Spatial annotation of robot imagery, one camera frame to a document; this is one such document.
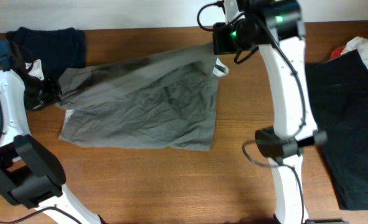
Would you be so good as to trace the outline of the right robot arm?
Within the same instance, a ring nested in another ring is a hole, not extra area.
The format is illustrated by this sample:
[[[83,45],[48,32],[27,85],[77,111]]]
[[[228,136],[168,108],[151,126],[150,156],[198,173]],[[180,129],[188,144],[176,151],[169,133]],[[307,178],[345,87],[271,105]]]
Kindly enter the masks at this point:
[[[264,61],[274,108],[274,123],[255,132],[253,140],[267,159],[249,161],[272,171],[276,209],[272,223],[312,223],[305,207],[301,170],[304,148],[327,142],[314,120],[305,74],[305,25],[298,1],[217,1],[225,21],[209,29],[216,55],[234,61],[259,52]]]

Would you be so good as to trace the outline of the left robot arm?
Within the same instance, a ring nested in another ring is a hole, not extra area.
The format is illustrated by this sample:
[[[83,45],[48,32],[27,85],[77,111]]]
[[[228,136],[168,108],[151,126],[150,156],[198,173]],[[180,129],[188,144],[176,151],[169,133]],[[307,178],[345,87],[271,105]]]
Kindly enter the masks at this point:
[[[60,86],[40,62],[26,64],[21,49],[0,41],[0,195],[11,205],[44,213],[57,223],[104,223],[71,192],[58,158],[30,133],[26,112],[58,101]]]

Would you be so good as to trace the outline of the grey shorts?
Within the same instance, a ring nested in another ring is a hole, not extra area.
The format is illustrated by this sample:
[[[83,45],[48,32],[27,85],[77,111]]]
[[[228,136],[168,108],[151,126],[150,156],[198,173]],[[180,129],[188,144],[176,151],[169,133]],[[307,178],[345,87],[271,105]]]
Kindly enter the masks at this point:
[[[81,147],[208,151],[219,79],[212,44],[69,68],[59,79],[60,139]]]

